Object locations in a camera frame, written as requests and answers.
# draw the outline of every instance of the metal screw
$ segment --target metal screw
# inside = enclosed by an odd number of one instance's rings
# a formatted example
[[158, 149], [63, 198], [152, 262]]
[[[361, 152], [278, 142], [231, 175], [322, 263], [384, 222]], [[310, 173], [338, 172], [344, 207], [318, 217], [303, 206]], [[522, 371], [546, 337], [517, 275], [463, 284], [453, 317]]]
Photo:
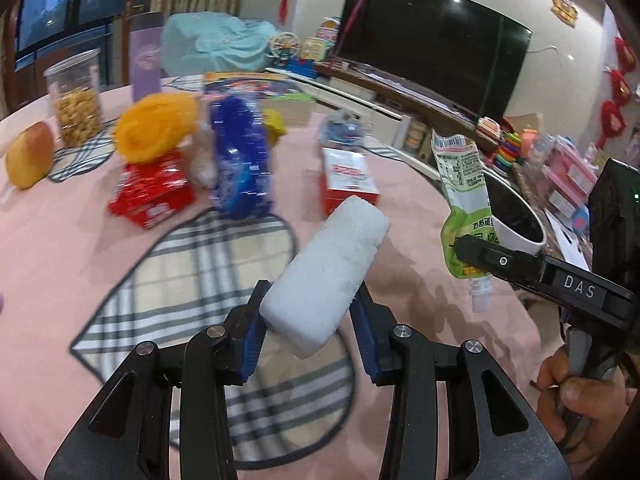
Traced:
[[472, 354], [479, 354], [482, 351], [483, 346], [481, 342], [476, 341], [475, 339], [470, 339], [465, 343], [465, 348]]
[[212, 338], [222, 337], [225, 333], [226, 330], [223, 325], [211, 325], [207, 328], [207, 335]]
[[394, 334], [398, 337], [409, 337], [411, 335], [411, 328], [407, 325], [396, 325], [394, 327]]
[[154, 351], [154, 344], [151, 341], [145, 341], [136, 346], [136, 354], [149, 355]]

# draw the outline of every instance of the blue snack bag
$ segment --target blue snack bag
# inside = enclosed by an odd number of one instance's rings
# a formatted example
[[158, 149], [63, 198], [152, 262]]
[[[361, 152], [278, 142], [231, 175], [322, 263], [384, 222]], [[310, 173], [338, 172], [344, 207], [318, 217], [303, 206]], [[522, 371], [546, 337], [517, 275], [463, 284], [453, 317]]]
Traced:
[[210, 108], [218, 177], [211, 201], [226, 218], [260, 218], [271, 210], [266, 131], [255, 102], [229, 95]]

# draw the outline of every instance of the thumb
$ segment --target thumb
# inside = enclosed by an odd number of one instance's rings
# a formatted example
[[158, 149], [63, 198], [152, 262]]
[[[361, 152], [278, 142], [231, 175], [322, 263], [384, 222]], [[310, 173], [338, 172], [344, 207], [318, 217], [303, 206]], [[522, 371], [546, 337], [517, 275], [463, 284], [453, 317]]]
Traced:
[[569, 410], [594, 420], [600, 420], [616, 410], [616, 394], [616, 385], [611, 381], [570, 378], [560, 387], [562, 402]]

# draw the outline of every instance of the human hand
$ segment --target human hand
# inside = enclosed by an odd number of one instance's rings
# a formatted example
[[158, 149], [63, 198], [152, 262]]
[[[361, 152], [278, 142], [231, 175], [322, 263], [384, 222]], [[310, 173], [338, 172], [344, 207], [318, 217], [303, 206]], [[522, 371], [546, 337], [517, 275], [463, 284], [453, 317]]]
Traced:
[[612, 381], [568, 378], [569, 359], [565, 348], [545, 359], [538, 373], [538, 417], [556, 442], [566, 434], [566, 426], [556, 412], [558, 397], [572, 412], [592, 419], [578, 448], [565, 457], [571, 464], [585, 463], [605, 448], [628, 409], [625, 381], [618, 368]]

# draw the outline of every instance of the television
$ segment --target television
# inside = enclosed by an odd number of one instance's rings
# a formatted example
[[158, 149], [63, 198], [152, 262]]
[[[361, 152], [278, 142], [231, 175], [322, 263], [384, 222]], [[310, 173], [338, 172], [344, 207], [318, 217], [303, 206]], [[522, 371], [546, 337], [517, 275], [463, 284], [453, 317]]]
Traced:
[[475, 119], [500, 121], [531, 31], [471, 0], [345, 0], [337, 55], [430, 89]]

